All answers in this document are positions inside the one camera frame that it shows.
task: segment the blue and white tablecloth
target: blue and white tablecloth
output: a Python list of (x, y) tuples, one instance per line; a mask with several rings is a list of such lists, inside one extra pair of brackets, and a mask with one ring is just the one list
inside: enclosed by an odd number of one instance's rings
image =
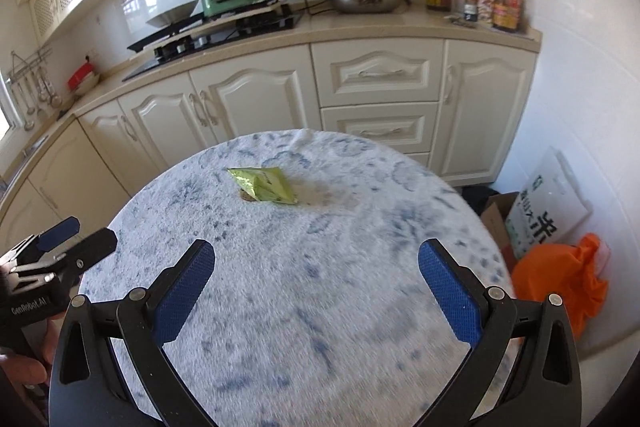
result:
[[(225, 169), (249, 166), (281, 167), (300, 204), (241, 200)], [(94, 302), (148, 287), (195, 239), (213, 245), (215, 272), (164, 349), (221, 427), (411, 427), (468, 349), (418, 271), (430, 237), (511, 292), (495, 243), (455, 190), (344, 134), (220, 144), (147, 185), (110, 228), (118, 249), (82, 282)], [(116, 352), (139, 407), (156, 415), (122, 343)], [(506, 356), (485, 405), (512, 363)]]

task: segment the cabinet handle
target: cabinet handle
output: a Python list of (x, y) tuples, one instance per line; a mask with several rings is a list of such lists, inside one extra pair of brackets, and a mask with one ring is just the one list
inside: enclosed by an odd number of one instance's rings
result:
[(56, 202), (53, 200), (53, 198), (52, 198), (51, 196), (49, 196), (49, 195), (47, 194), (47, 191), (46, 191), (44, 188), (40, 187), (40, 193), (43, 195), (43, 197), (44, 197), (47, 201), (49, 201), (49, 204), (50, 204), (53, 208), (55, 208), (56, 210), (58, 209), (58, 206), (56, 205)]
[(362, 136), (363, 138), (382, 138), (383, 136), (393, 136), (394, 134), (401, 134), (404, 129), (397, 127), (395, 129), (391, 129), (389, 131), (360, 131), (358, 136)]
[(218, 125), (220, 122), (218, 121), (218, 118), (213, 116), (210, 111), (209, 111), (209, 106), (207, 106), (207, 102), (211, 102), (209, 95), (207, 94), (207, 91), (205, 91), (204, 89), (200, 91), (200, 98), (202, 99), (202, 107), (204, 107), (204, 112), (207, 113), (207, 116), (209, 117), (209, 120), (211, 121), (212, 125)]
[(131, 125), (130, 121), (127, 120), (127, 117), (125, 116), (121, 116), (120, 119), (122, 120), (125, 133), (129, 135), (130, 139), (132, 139), (134, 142), (137, 142), (138, 137), (136, 136), (136, 132), (133, 130), (133, 126)]
[(449, 105), (449, 103), (451, 103), (451, 95), (453, 94), (453, 83), (454, 83), (453, 77), (455, 75), (456, 75), (456, 68), (453, 66), (449, 66), (447, 68), (447, 78), (446, 78), (447, 91), (444, 95), (444, 100), (442, 101), (444, 105)]
[(405, 76), (406, 75), (406, 71), (404, 70), (396, 70), (396, 71), (387, 71), (386, 73), (376, 73), (375, 71), (361, 71), (360, 73), (356, 74), (356, 75), (350, 75), (350, 76), (357, 76), (359, 78), (381, 78), (383, 76), (391, 76), (391, 75), (401, 75), (401, 76)]
[(198, 106), (200, 104), (197, 102), (196, 96), (193, 93), (189, 94), (189, 100), (191, 100), (191, 107), (193, 107), (193, 112), (195, 113), (196, 118), (200, 122), (200, 125), (203, 127), (206, 127), (207, 125), (209, 125), (209, 123), (207, 123), (207, 119), (200, 116), (200, 112), (198, 111)]

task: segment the yellow-green packet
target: yellow-green packet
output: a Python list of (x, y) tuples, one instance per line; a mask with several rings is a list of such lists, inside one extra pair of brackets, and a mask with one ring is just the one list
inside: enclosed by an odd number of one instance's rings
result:
[(254, 200), (285, 204), (298, 203), (298, 198), (279, 167), (264, 169), (246, 167), (227, 170), (234, 177), (236, 183), (242, 187), (242, 190)]

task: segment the red container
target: red container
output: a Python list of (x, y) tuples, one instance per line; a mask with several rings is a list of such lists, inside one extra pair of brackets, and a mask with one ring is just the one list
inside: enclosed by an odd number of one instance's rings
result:
[(69, 88), (69, 91), (73, 91), (78, 87), (80, 82), (90, 73), (94, 72), (94, 65), (90, 62), (85, 62), (82, 66), (78, 68), (76, 73), (71, 75), (71, 78), (66, 81), (66, 85)]

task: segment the kitchen countertop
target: kitchen countertop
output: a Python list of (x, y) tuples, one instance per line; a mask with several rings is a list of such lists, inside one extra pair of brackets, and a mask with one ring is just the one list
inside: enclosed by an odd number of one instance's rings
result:
[(44, 134), (49, 135), (33, 153), (28, 162), (20, 167), (20, 171), (14, 174), (12, 183), (0, 200), (0, 221), (15, 197), (17, 189), (22, 185), (50, 145), (60, 136), (69, 123), (96, 107), (164, 78), (242, 55), (250, 55), (287, 46), (313, 44), (314, 42), (373, 38), (466, 40), (498, 44), (534, 53), (539, 53), (542, 45), (542, 33), (532, 28), (527, 31), (526, 36), (510, 35), (484, 28), (464, 28), (451, 24), (444, 19), (443, 14), (427, 12), (424, 7), (413, 6), (405, 12), (389, 14), (348, 15), (328, 12), (315, 17), (305, 15), (292, 30), (284, 30), (256, 36), (244, 41), (224, 44), (204, 52), (189, 55), (181, 60), (175, 60), (166, 66), (161, 66), (148, 73), (140, 74), (140, 76), (132, 80), (123, 82), (123, 78), (152, 58), (153, 51), (148, 50), (131, 57), (103, 74), (103, 80), (100, 84), (76, 102), (61, 120), (55, 121), (51, 126), (43, 127), (41, 132), (33, 137), (31, 142), (35, 142)]

